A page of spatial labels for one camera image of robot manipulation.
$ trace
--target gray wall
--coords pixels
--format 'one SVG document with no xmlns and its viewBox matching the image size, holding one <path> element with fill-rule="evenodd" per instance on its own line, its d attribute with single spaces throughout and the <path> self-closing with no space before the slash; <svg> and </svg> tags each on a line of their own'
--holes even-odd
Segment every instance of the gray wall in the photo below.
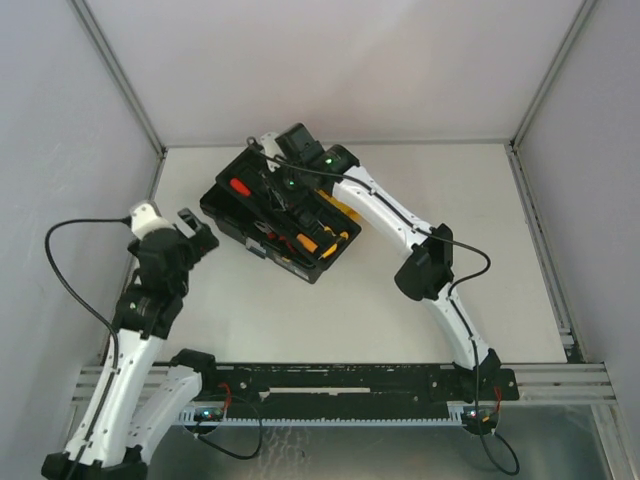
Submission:
<svg viewBox="0 0 640 480">
<path fill-rule="evenodd" d="M 640 2 L 603 0 L 521 155 L 588 353 L 640 445 Z"/>
<path fill-rule="evenodd" d="M 43 237 L 59 220 L 125 215 L 155 156 L 66 2 L 1 2 L 0 52 L 0 478 L 35 479 L 104 338 L 55 279 Z M 61 269 L 105 315 L 129 238 L 120 225 L 54 238 Z"/>
</svg>

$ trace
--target black bracket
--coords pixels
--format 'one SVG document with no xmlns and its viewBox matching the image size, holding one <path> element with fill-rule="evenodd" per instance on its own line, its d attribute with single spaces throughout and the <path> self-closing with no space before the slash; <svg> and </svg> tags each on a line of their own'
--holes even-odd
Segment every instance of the black bracket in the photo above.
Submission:
<svg viewBox="0 0 640 480">
<path fill-rule="evenodd" d="M 192 368 L 202 375 L 202 390 L 200 396 L 212 395 L 218 388 L 219 375 L 216 367 L 216 357 L 208 353 L 183 348 L 171 359 L 171 366 L 183 365 Z"/>
<path fill-rule="evenodd" d="M 436 237 L 453 240 L 453 232 L 444 223 L 431 231 Z M 407 297 L 417 302 L 438 299 L 438 292 L 453 281 L 453 245 L 428 237 L 404 262 L 394 280 Z"/>
</svg>

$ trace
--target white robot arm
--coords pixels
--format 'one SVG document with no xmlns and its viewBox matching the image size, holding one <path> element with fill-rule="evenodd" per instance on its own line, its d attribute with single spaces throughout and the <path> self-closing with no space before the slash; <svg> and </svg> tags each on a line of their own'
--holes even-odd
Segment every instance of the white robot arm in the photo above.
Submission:
<svg viewBox="0 0 640 480">
<path fill-rule="evenodd" d="M 271 172 L 290 167 L 297 172 L 299 183 L 325 190 L 391 241 L 405 262 L 396 275 L 396 284 L 432 313 L 449 341 L 456 366 L 473 372 L 479 365 L 483 377 L 499 368 L 497 355 L 478 333 L 457 289 L 451 288 L 453 236 L 446 225 L 435 229 L 412 214 L 382 189 L 346 148 L 336 145 L 325 152 L 302 124 L 280 135 L 268 133 L 260 138 L 259 146 L 257 142 L 250 142 L 249 146 L 256 151 L 262 149 L 259 153 Z M 319 180 L 319 175 L 324 175 L 324 180 Z M 446 238 L 445 243 L 437 241 L 447 234 L 449 243 Z M 436 259 L 438 254 L 448 258 Z"/>
<path fill-rule="evenodd" d="M 188 272 L 218 246 L 218 240 L 186 209 L 178 215 L 194 231 L 190 238 L 150 202 L 130 213 L 137 240 L 129 250 L 139 267 L 116 304 L 117 368 L 103 369 L 64 452 L 47 456 L 42 475 L 50 480 L 146 478 L 153 452 L 184 406 L 216 388 L 215 357 L 182 350 L 172 359 L 162 385 L 134 415 L 149 370 L 182 309 Z M 106 365 L 113 364 L 115 350 L 110 338 Z"/>
<path fill-rule="evenodd" d="M 420 231 L 431 232 L 433 227 L 413 215 L 385 192 L 364 167 L 351 167 L 345 172 L 345 176 L 358 179 L 369 188 L 367 189 L 361 183 L 352 180 L 342 180 L 336 182 L 333 187 L 332 195 L 335 199 L 353 208 L 376 230 L 385 235 L 394 245 L 402 260 L 409 258 L 414 253 L 412 247 L 422 245 L 428 238 Z M 407 225 L 402 218 L 410 219 L 411 225 Z M 453 353 L 454 363 L 467 370 L 473 370 L 475 359 L 470 340 L 474 339 L 476 342 L 480 362 L 489 354 L 489 346 L 465 312 L 457 289 L 454 288 L 449 295 L 450 286 L 450 283 L 446 283 L 437 292 L 437 299 L 423 298 L 420 301 L 444 331 Z M 461 310 L 467 325 L 453 308 L 452 301 Z"/>
</svg>

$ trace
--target toolbox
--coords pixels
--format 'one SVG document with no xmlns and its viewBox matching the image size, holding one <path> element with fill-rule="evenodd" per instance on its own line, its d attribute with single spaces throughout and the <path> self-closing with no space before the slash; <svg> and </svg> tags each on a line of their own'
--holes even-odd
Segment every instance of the toolbox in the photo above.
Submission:
<svg viewBox="0 0 640 480">
<path fill-rule="evenodd" d="M 277 191 L 269 182 L 288 182 L 288 169 L 266 169 L 263 157 L 245 149 L 216 177 L 200 207 L 222 233 L 252 253 L 315 283 L 361 227 L 313 189 L 292 189 L 284 192 L 286 199 L 274 198 Z"/>
</svg>

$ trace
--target white table surface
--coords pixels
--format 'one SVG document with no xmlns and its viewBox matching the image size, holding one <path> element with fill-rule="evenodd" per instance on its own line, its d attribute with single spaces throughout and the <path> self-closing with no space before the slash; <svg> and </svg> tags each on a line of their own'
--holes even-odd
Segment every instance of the white table surface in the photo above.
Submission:
<svg viewBox="0 0 640 480">
<path fill-rule="evenodd" d="M 447 223 L 455 239 L 492 257 L 489 273 L 462 285 L 460 294 L 503 362 L 566 361 L 502 145 L 347 147 L 414 214 Z M 167 155 L 155 195 L 162 214 L 177 221 L 179 209 L 191 208 L 221 245 L 191 272 L 185 307 L 160 358 L 188 347 L 227 362 L 450 362 L 429 313 L 395 286 L 402 260 L 368 224 L 361 222 L 360 236 L 315 285 L 215 228 L 199 199 L 240 151 L 178 148 Z M 454 249 L 457 277 L 482 265 Z"/>
</svg>

